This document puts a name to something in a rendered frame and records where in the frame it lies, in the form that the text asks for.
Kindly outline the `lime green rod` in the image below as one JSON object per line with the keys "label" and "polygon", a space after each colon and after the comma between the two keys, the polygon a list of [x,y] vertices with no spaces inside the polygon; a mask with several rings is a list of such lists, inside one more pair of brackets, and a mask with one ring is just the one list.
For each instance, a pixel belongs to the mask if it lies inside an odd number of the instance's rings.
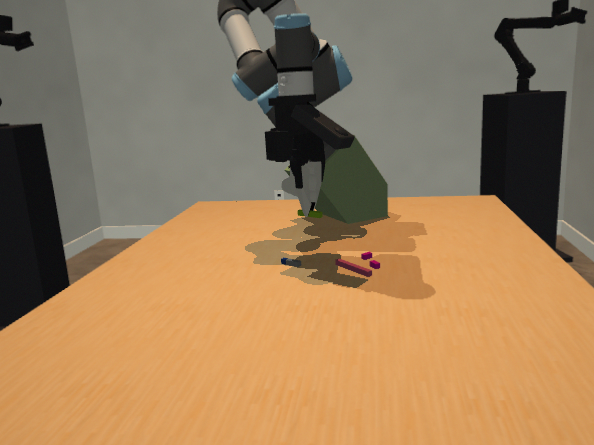
{"label": "lime green rod", "polygon": [[[304,216],[302,209],[297,210],[297,211],[298,211],[298,216]],[[321,217],[323,217],[323,215],[322,215],[322,212],[320,212],[320,211],[311,211],[310,210],[308,217],[321,218]]]}

